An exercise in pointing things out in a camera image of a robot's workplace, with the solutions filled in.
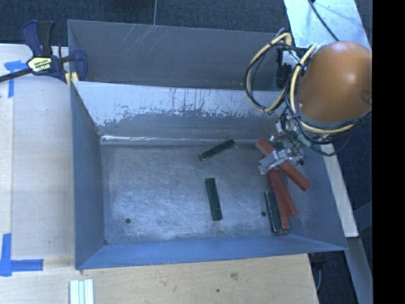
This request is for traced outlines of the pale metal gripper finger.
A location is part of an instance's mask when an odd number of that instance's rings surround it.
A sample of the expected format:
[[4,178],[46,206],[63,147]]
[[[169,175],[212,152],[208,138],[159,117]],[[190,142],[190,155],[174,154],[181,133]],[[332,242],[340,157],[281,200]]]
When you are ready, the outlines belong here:
[[284,137],[283,136],[278,136],[275,134],[270,134],[268,136],[268,142],[275,148],[276,151],[281,151],[285,150],[285,145],[284,145]]
[[266,174],[271,169],[279,166],[287,159],[287,154],[284,150],[281,151],[272,151],[264,158],[259,161],[259,172],[260,174]]

